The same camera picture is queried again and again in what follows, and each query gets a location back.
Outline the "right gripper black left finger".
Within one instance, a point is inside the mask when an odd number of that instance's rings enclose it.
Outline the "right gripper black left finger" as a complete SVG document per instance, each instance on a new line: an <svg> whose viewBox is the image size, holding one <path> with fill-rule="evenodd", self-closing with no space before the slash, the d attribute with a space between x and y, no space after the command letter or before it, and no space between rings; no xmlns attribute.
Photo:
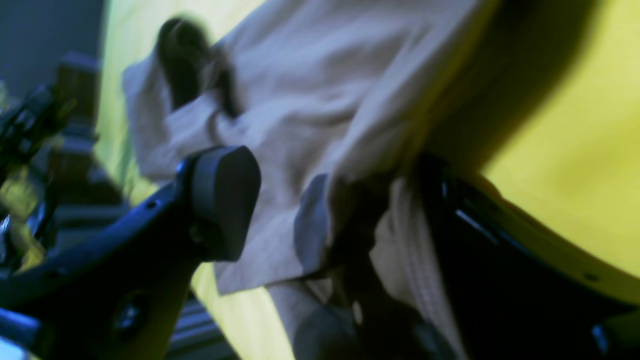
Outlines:
<svg viewBox="0 0 640 360"><path fill-rule="evenodd" d="M1 281L1 339L41 360L161 360L203 262L242 255L261 172L246 146L185 158L96 237Z"/></svg>

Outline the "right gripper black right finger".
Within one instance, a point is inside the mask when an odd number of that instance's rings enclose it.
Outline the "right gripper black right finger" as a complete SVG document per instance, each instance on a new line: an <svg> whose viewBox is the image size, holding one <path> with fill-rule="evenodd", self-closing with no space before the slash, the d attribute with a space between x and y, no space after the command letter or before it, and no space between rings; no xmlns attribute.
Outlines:
<svg viewBox="0 0 640 360"><path fill-rule="evenodd" d="M486 178L423 153L418 186L472 360L637 360L638 276L509 202Z"/></svg>

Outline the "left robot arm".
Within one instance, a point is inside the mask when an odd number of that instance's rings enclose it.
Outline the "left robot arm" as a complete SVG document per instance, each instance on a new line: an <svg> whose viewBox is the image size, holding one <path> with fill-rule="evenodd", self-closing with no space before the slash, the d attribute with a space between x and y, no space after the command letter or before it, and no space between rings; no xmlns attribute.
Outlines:
<svg viewBox="0 0 640 360"><path fill-rule="evenodd" d="M235 114L229 62L221 44L211 45L199 25L174 17L158 31L151 62L158 66L177 111L210 92ZM69 122L75 101L50 86L34 89L1 116L1 277L36 267L58 205L53 180L32 164Z"/></svg>

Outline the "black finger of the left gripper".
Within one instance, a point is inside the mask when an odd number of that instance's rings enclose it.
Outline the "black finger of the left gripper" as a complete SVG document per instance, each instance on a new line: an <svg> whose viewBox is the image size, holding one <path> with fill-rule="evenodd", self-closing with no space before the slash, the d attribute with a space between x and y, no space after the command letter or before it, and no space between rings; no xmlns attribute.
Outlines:
<svg viewBox="0 0 640 360"><path fill-rule="evenodd" d="M174 17L158 31L156 56L169 86L171 109L177 110L212 92L222 111L237 117L234 69L222 44L209 45L203 29L185 17Z"/></svg>

